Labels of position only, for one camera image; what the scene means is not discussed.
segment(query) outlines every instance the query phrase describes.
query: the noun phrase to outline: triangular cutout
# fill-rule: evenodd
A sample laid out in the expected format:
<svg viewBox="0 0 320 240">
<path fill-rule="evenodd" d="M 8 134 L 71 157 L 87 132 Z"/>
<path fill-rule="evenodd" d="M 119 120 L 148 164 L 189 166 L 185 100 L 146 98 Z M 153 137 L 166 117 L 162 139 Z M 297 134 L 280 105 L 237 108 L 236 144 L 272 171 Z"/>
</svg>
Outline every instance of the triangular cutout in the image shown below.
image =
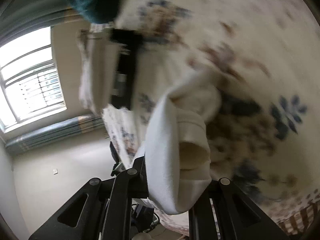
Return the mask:
<svg viewBox="0 0 320 240">
<path fill-rule="evenodd" d="M 87 193 L 81 194 L 59 217 L 62 224 L 75 228 L 82 213 L 84 204 L 88 198 Z"/>
<path fill-rule="evenodd" d="M 244 227 L 260 222 L 260 217 L 237 194 L 233 194 L 232 199 Z"/>
</svg>

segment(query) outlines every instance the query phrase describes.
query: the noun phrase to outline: tiled floor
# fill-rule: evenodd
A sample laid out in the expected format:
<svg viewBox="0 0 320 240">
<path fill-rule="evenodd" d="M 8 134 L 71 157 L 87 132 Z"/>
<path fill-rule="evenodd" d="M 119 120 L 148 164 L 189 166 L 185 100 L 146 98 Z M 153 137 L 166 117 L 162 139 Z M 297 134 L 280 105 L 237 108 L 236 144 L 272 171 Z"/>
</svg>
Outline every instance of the tiled floor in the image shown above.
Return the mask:
<svg viewBox="0 0 320 240">
<path fill-rule="evenodd" d="M 154 240 L 178 240 L 182 236 L 177 232 L 166 229 L 163 225 L 157 225 L 149 234 Z"/>
</svg>

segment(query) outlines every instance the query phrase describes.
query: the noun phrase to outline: floral bedspread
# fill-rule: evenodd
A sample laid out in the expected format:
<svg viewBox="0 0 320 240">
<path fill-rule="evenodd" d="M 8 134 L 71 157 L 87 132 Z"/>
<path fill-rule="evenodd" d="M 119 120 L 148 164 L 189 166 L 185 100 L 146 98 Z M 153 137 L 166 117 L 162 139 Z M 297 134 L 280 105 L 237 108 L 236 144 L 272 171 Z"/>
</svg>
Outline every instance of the floral bedspread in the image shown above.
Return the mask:
<svg viewBox="0 0 320 240">
<path fill-rule="evenodd" d="M 320 203 L 320 27 L 303 0 L 126 0 L 115 24 L 145 37 L 133 111 L 103 115 L 125 166 L 164 91 L 211 67 L 222 95 L 207 124 L 212 177 L 232 179 L 286 233 L 305 231 Z"/>
</svg>

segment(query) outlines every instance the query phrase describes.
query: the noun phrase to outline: wall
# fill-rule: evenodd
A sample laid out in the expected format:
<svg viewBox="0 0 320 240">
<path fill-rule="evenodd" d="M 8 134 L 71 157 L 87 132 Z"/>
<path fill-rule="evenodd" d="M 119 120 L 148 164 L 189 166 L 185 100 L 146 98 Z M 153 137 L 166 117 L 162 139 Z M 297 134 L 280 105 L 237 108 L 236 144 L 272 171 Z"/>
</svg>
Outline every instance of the wall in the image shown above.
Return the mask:
<svg viewBox="0 0 320 240">
<path fill-rule="evenodd" d="M 14 159 L 14 180 L 23 218 L 37 230 L 89 179 L 109 179 L 115 163 L 104 129 L 29 151 Z"/>
<path fill-rule="evenodd" d="M 76 45 L 76 31 L 89 29 L 89 27 L 90 24 L 86 21 L 76 21 L 55 25 L 51 31 L 53 56 L 57 63 L 67 110 L 7 132 L 2 135 L 5 140 L 69 118 L 90 113 L 90 111 L 82 108 L 78 97 L 82 63 L 81 55 Z"/>
<path fill-rule="evenodd" d="M 0 213 L 17 238 L 27 240 L 30 233 L 21 215 L 11 167 L 11 159 L 0 141 Z"/>
</svg>

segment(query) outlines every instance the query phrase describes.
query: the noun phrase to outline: silver bolt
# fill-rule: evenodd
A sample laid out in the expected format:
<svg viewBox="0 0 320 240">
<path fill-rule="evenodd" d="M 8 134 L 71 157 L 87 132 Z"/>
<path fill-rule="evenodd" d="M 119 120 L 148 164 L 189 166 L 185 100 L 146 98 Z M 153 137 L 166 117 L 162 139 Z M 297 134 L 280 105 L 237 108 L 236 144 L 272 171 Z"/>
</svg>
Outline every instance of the silver bolt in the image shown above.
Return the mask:
<svg viewBox="0 0 320 240">
<path fill-rule="evenodd" d="M 227 179 L 227 178 L 222 178 L 222 179 L 220 179 L 220 183 L 222 185 L 229 185 L 230 184 L 230 180 Z"/>
<path fill-rule="evenodd" d="M 137 173 L 137 170 L 136 169 L 128 169 L 127 170 L 127 173 L 129 174 L 129 175 L 134 175 L 134 174 L 136 174 Z"/>
<path fill-rule="evenodd" d="M 95 186 L 100 183 L 100 179 L 94 178 L 89 181 L 90 185 Z"/>
</svg>

